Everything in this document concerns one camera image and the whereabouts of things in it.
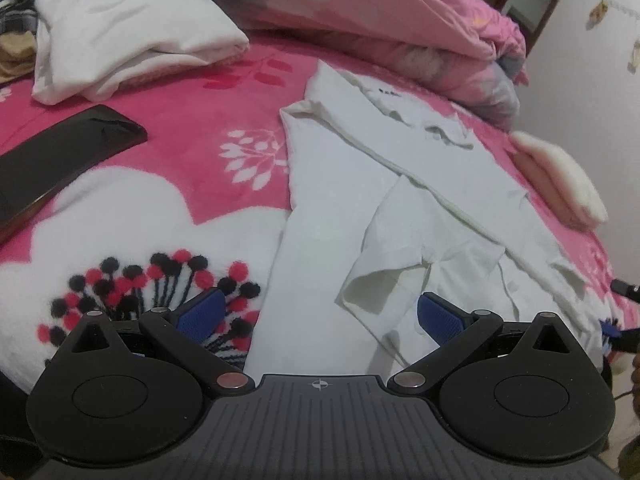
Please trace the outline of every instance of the black cable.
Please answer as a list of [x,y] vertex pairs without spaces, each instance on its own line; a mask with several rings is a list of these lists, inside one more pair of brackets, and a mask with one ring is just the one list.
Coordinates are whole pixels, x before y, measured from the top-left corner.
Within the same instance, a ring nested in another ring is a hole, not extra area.
[[629,395],[633,394],[635,391],[636,390],[629,390],[628,392],[625,392],[623,394],[619,394],[617,397],[613,397],[613,400],[622,399],[622,397],[629,396]]

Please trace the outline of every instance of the metal screw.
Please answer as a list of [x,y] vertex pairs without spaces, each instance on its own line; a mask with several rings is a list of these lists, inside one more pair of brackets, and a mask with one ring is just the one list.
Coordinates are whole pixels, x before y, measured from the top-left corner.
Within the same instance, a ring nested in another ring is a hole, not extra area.
[[248,382],[249,377],[238,372],[227,372],[218,377],[218,384],[227,390],[237,390],[246,386]]
[[404,388],[418,388],[427,382],[427,379],[424,378],[424,375],[419,374],[418,372],[400,372],[398,375],[394,376],[394,382],[398,386],[403,386]]

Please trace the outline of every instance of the black phone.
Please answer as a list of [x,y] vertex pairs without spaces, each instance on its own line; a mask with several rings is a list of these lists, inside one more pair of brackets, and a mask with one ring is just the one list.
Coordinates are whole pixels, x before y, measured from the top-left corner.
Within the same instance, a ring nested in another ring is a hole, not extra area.
[[0,155],[0,246],[79,175],[146,140],[142,126],[97,105]]

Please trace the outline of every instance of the pink blanket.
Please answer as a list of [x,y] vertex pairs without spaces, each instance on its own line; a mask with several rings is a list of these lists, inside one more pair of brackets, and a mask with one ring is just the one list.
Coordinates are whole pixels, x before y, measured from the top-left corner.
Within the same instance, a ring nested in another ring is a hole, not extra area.
[[[198,69],[106,102],[142,124],[149,140],[68,186],[0,248],[0,368],[30,389],[82,312],[135,303],[175,308],[203,288],[227,292],[225,322],[206,342],[242,366],[289,209],[280,108],[303,98],[318,59],[372,75],[426,100],[447,101],[384,69],[320,47],[254,36],[248,57]],[[31,81],[0,89],[0,153],[90,104],[43,107]],[[534,206],[601,298],[612,270],[594,235],[556,220],[517,172],[505,135],[472,116],[466,126],[497,164],[529,189]],[[622,326],[636,311],[610,298]]]
[[303,37],[412,78],[509,130],[527,83],[518,26],[482,0],[223,0],[245,28]]

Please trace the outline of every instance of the white towel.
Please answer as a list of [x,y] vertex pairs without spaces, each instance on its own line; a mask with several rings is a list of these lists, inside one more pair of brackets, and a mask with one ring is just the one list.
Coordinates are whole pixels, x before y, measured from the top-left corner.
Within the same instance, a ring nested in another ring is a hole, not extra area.
[[53,105],[111,97],[187,68],[231,60],[247,37],[211,0],[36,0],[33,97]]

